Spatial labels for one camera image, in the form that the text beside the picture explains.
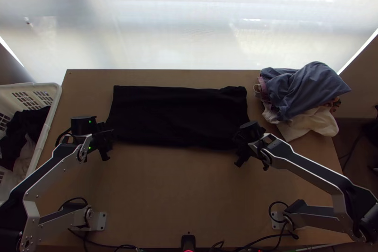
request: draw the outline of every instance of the black cable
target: black cable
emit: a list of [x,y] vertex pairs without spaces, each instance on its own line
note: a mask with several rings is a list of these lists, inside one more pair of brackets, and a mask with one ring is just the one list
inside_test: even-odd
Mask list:
[[213,250],[223,252],[224,251],[224,250],[222,250],[223,244],[224,244],[224,240],[215,243],[213,246],[210,247],[209,252],[212,252]]
[[83,247],[84,247],[85,252],[88,252],[88,249],[86,247],[86,238],[88,237],[88,234],[89,234],[89,231],[86,231],[86,233],[84,234],[84,239],[83,239]]
[[261,242],[261,241],[266,240],[266,239],[269,239],[269,238],[279,237],[278,243],[276,244],[276,246],[274,247],[274,249],[277,249],[277,247],[280,245],[280,243],[281,243],[281,238],[282,238],[283,236],[291,236],[291,237],[293,237],[295,240],[299,239],[299,237],[298,237],[296,234],[292,233],[292,232],[290,232],[290,233],[283,233],[284,228],[285,228],[285,226],[286,226],[287,224],[288,224],[288,222],[286,222],[286,223],[283,225],[280,234],[277,234],[277,235],[268,235],[268,236],[265,236],[265,237],[261,237],[260,239],[257,239],[257,240],[255,240],[255,241],[253,241],[253,242],[251,242],[251,243],[248,243],[247,245],[245,245],[245,246],[243,246],[243,247],[241,247],[241,248],[236,249],[234,252],[239,252],[239,251],[241,251],[241,250],[243,250],[243,249],[251,248],[251,246],[252,246],[253,244],[256,244],[256,243],[258,243],[258,242]]
[[[60,207],[59,207],[59,210],[60,211],[63,206],[69,202],[72,202],[74,200],[82,200],[84,202],[84,204],[87,206],[88,205],[88,202],[85,198],[82,198],[82,197],[75,197],[75,198],[71,198],[67,201],[65,201]],[[78,235],[76,234],[75,232],[73,232],[71,229],[68,228],[68,231],[71,232],[74,236],[80,238],[83,240],[83,247],[84,247],[84,250],[85,252],[88,252],[88,249],[86,247],[86,243],[90,243],[90,244],[93,244],[93,245],[96,245],[96,246],[99,246],[99,247],[103,247],[103,248],[115,248],[115,251],[119,250],[119,249],[134,249],[134,250],[139,250],[136,246],[134,245],[130,245],[130,244],[123,244],[123,245],[120,245],[120,246],[114,246],[114,245],[105,245],[105,244],[100,244],[100,243],[97,243],[97,242],[94,242],[92,240],[89,240],[88,239],[88,235],[89,235],[89,231],[86,231],[86,233],[84,234],[84,236],[81,236],[81,235]]]
[[137,251],[137,247],[135,247],[134,245],[128,245],[128,244],[124,244],[124,245],[120,245],[118,246],[114,252],[117,252],[119,249],[132,249],[132,250],[136,250]]
[[273,202],[273,203],[270,204],[269,209],[268,209],[269,217],[270,217],[272,220],[274,220],[275,222],[280,223],[280,224],[282,224],[282,223],[284,223],[284,222],[287,222],[286,219],[284,219],[284,220],[277,220],[277,219],[275,219],[275,218],[273,217],[273,215],[272,215],[272,207],[273,207],[275,204],[283,204],[283,205],[285,205],[287,208],[289,207],[286,203],[281,202],[281,201]]
[[61,206],[59,207],[58,211],[60,211],[60,210],[62,209],[62,207],[63,207],[65,204],[67,204],[67,203],[69,203],[69,202],[72,202],[72,201],[75,201],[75,200],[82,200],[83,203],[84,203],[86,206],[88,206],[88,202],[87,202],[87,200],[86,200],[85,198],[83,198],[83,197],[75,197],[75,198],[71,198],[71,199],[65,201],[65,202],[63,203],[63,205],[61,205]]
[[56,146],[56,147],[59,145],[59,143],[60,143],[60,139],[61,139],[64,135],[67,135],[69,131],[71,131],[71,127],[69,127],[67,130],[65,130],[63,133],[61,133],[61,134],[57,137],[57,139],[56,139],[56,141],[55,141],[55,146]]
[[353,151],[354,151],[354,149],[356,148],[358,142],[360,141],[360,139],[361,139],[362,137],[363,137],[363,132],[361,131],[361,132],[359,133],[359,135],[357,136],[356,140],[354,140],[354,142],[353,142],[353,144],[352,144],[351,150],[350,150],[349,153],[348,153],[348,157],[347,157],[347,159],[346,159],[346,161],[345,161],[345,163],[344,163],[344,165],[343,165],[343,167],[342,167],[342,170],[343,170],[343,171],[344,171],[344,169],[345,169],[347,163],[348,163],[349,160],[351,159],[352,154],[353,154]]
[[267,252],[267,251],[273,251],[273,250],[277,249],[278,246],[280,246],[281,239],[282,239],[283,236],[291,236],[291,237],[294,238],[295,240],[299,239],[299,236],[296,235],[295,233],[291,232],[291,231],[289,231],[289,233],[285,233],[285,234],[284,234],[284,229],[285,229],[286,225],[289,223],[287,220],[282,220],[282,221],[280,220],[280,221],[279,221],[279,220],[276,220],[275,218],[273,218],[273,216],[272,216],[272,207],[273,207],[275,204],[282,204],[282,205],[285,205],[287,208],[288,208],[288,205],[287,205],[286,203],[282,202],[282,201],[276,201],[276,202],[271,203],[270,206],[269,206],[269,209],[268,209],[269,217],[270,217],[272,220],[274,220],[275,222],[278,222],[278,223],[283,223],[283,226],[282,226],[282,229],[281,229],[280,234],[277,234],[277,235],[268,235],[268,236],[265,236],[265,237],[261,237],[260,239],[257,239],[257,240],[255,240],[255,241],[253,241],[253,242],[250,242],[250,243],[248,243],[247,245],[245,245],[245,246],[243,246],[243,247],[241,247],[241,248],[237,248],[237,249],[235,249],[234,252],[239,252],[239,251],[244,250],[244,249],[252,248],[252,247],[251,247],[252,245],[254,245],[254,244],[258,243],[258,242],[261,242],[261,241],[263,241],[263,240],[265,240],[265,239],[269,239],[269,238],[279,237],[276,246],[275,246],[274,248],[272,248],[272,249],[264,250],[264,252]]

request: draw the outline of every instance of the pile of clothes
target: pile of clothes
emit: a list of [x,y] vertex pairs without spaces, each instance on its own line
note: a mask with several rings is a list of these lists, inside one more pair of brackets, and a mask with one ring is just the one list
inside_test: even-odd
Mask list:
[[0,166],[13,172],[15,184],[24,180],[50,106],[17,111],[0,140]]
[[311,62],[300,70],[265,68],[254,86],[264,105],[264,118],[276,124],[286,141],[310,130],[335,136],[339,128],[332,115],[340,106],[339,96],[348,85],[326,64]]

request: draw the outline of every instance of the folded black garment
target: folded black garment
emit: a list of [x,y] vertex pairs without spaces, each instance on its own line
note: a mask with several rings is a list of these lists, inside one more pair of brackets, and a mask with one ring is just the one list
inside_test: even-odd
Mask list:
[[119,141],[173,147],[233,149],[249,121],[244,87],[114,86],[106,127]]

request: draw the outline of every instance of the white cloth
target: white cloth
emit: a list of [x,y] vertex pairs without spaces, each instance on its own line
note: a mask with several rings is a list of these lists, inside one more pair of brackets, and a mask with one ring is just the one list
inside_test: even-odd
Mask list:
[[313,130],[323,136],[333,137],[339,132],[335,118],[330,112],[331,107],[319,106],[294,116],[289,121],[277,124],[279,131],[288,142],[299,138]]
[[17,179],[17,184],[25,179],[35,149],[35,143],[28,134],[25,135],[25,139],[26,144],[22,147],[20,156],[13,165],[13,174]]

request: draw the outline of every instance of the black cloth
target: black cloth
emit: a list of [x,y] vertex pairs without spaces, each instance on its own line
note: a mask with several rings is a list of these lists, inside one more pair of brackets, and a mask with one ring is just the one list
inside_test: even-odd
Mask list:
[[22,147],[26,144],[25,135],[37,143],[50,106],[39,110],[17,111],[12,120],[7,123],[6,136],[0,140],[0,166],[13,170],[15,160],[20,156]]
[[249,121],[244,87],[114,86],[106,121],[120,141],[173,147],[233,149]]

